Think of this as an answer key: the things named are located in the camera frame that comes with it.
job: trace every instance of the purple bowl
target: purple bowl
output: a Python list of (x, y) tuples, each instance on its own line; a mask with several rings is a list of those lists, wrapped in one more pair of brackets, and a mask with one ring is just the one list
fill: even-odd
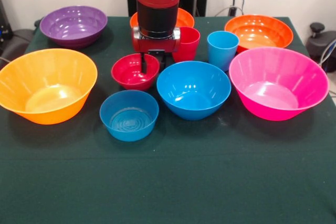
[(79, 49), (95, 42), (107, 24), (107, 16), (89, 6), (68, 6), (45, 16), (41, 32), (60, 46)]

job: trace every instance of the magenta bowl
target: magenta bowl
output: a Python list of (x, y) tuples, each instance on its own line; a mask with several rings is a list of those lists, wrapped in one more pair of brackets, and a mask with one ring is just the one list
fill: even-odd
[(68, 6), (49, 13), (40, 23), (41, 32), (70, 49), (87, 47), (101, 35), (107, 16), (90, 6)]
[(329, 92), (326, 73), (309, 57), (275, 47), (246, 50), (229, 68), (244, 106), (270, 121), (284, 121), (322, 102)]

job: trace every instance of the blue bowl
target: blue bowl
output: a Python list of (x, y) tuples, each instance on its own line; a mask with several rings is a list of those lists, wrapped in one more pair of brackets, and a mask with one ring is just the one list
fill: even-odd
[(152, 132), (159, 115), (159, 105), (145, 92), (125, 90), (109, 96), (101, 105), (99, 114), (112, 136), (133, 142)]
[(167, 67), (156, 86), (167, 107), (186, 120), (200, 120), (213, 114), (231, 93), (228, 76), (220, 68), (200, 61)]

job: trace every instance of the small red bowl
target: small red bowl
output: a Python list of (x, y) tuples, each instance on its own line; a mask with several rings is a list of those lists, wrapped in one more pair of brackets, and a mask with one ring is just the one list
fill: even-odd
[(125, 89), (147, 90), (159, 73), (160, 63), (154, 56), (145, 54), (146, 74), (141, 72), (141, 55), (132, 54), (122, 57), (111, 69), (112, 78)]

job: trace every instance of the bowl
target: bowl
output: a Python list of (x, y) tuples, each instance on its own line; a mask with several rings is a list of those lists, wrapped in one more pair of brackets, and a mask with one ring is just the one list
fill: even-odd
[[(130, 19), (130, 26), (133, 28), (134, 26), (138, 26), (138, 13), (134, 13)], [(176, 27), (194, 27), (195, 20), (194, 17), (184, 9), (179, 8), (177, 11), (177, 21)]]
[(167, 107), (186, 120), (210, 116), (231, 92), (227, 75), (201, 61), (183, 61), (167, 67), (159, 75), (156, 86)]
[(55, 10), (40, 22), (41, 32), (56, 44), (71, 49), (87, 47), (101, 35), (107, 16), (90, 6), (68, 6)]
[(97, 80), (95, 63), (70, 49), (23, 55), (0, 71), (0, 105), (38, 124), (75, 116)]
[(154, 56), (145, 54), (146, 73), (141, 72), (141, 55), (132, 54), (119, 59), (111, 69), (112, 78), (125, 89), (147, 90), (159, 73), (160, 63)]
[(152, 132), (159, 115), (159, 105), (143, 91), (124, 90), (109, 96), (101, 105), (99, 114), (112, 136), (133, 142)]
[(271, 121), (290, 119), (327, 96), (326, 73), (313, 60), (283, 48), (255, 48), (238, 54), (229, 76), (252, 114)]
[(293, 41), (293, 32), (284, 22), (262, 15), (243, 15), (229, 20), (225, 31), (239, 37), (238, 52), (257, 47), (285, 48)]

